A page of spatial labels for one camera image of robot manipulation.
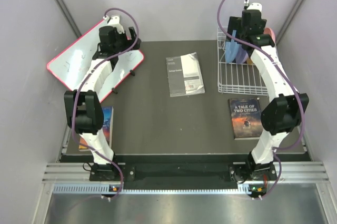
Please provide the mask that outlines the blue plate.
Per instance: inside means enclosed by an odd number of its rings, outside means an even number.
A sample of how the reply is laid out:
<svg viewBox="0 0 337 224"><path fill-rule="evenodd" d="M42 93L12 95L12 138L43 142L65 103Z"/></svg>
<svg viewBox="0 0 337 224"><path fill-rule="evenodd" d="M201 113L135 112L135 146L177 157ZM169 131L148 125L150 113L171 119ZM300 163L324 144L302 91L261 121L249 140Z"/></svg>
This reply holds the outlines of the blue plate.
<svg viewBox="0 0 337 224"><path fill-rule="evenodd" d="M232 63L239 50L239 44L232 38L230 41L225 43L225 60L228 63Z"/></svg>

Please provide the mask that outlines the pink plate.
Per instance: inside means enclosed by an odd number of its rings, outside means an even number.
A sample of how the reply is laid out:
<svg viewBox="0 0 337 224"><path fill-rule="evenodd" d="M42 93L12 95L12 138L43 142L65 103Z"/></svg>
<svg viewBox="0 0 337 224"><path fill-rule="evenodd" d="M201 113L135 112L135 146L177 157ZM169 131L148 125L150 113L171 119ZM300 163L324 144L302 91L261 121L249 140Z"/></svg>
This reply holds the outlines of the pink plate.
<svg viewBox="0 0 337 224"><path fill-rule="evenodd" d="M276 44L276 38L275 38L275 34L274 34L274 31L271 29L271 28L269 28L269 27L266 27L265 29L264 29L264 34L268 34L270 37L271 37L271 39L272 39L272 41L274 42L274 44Z"/></svg>

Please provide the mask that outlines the purple plate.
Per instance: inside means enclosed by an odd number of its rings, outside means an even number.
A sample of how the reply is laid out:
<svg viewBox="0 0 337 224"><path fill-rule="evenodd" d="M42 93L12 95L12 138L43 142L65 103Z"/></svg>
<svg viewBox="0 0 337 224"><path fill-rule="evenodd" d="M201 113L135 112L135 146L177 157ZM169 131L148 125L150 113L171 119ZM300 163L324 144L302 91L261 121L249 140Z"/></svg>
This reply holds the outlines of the purple plate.
<svg viewBox="0 0 337 224"><path fill-rule="evenodd" d="M243 64L247 61L248 53L242 47L239 47L238 52L235 57L235 61L237 64Z"/></svg>

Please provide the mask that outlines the yellow plate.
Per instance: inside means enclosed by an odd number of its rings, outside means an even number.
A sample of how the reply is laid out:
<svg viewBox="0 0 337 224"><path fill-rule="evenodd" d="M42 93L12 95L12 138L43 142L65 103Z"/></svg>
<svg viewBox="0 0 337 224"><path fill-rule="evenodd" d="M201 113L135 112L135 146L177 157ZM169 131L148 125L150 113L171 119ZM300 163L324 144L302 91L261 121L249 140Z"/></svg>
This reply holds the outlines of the yellow plate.
<svg viewBox="0 0 337 224"><path fill-rule="evenodd" d="M252 60L251 60L250 58L248 58L246 62L247 62L247 64L249 64L249 65L253 65L253 62L252 62Z"/></svg>

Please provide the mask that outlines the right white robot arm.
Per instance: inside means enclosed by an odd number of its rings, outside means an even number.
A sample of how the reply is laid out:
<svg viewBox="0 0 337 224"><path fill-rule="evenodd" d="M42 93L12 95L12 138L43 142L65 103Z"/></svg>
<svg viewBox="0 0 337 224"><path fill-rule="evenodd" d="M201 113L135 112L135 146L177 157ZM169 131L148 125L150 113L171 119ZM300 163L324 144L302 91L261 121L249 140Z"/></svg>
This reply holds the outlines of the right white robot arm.
<svg viewBox="0 0 337 224"><path fill-rule="evenodd" d="M304 113L309 103L290 82L277 54L270 34L265 34L266 20L260 3L245 3L240 17L230 17L226 31L228 40L235 41L257 67L266 86L269 104L262 111L262 134L251 151L253 162L245 167L249 178L256 180L265 173L264 165L274 160L281 142L297 126L304 126Z"/></svg>

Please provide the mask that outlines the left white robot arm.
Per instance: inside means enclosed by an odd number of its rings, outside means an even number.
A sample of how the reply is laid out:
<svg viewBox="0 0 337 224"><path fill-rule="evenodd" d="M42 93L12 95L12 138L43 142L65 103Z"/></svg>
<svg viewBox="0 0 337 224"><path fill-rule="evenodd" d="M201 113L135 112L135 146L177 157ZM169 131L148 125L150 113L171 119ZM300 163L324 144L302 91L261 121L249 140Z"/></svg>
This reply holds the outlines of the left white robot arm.
<svg viewBox="0 0 337 224"><path fill-rule="evenodd" d="M118 165L112 163L114 152L102 129L104 113L97 93L115 69L118 62L116 55L122 51L138 50L141 40L133 27L129 28L131 37L127 37L118 15L104 19L107 24L99 28L100 40L90 68L77 89L64 93L64 103L68 126L85 140L80 145L90 149L94 165L101 168L101 174L108 180L114 180L120 171Z"/></svg>

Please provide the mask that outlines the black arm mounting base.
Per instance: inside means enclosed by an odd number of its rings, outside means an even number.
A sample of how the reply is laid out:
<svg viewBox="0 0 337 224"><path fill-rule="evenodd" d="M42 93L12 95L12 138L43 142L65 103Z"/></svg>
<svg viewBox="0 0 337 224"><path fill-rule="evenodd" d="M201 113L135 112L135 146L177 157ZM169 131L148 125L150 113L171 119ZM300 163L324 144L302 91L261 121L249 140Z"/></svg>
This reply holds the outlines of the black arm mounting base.
<svg viewBox="0 0 337 224"><path fill-rule="evenodd" d="M120 164L124 181L140 181L145 178L210 178L227 181L267 180L276 178L275 167L249 175L244 164L226 163L155 163Z"/></svg>

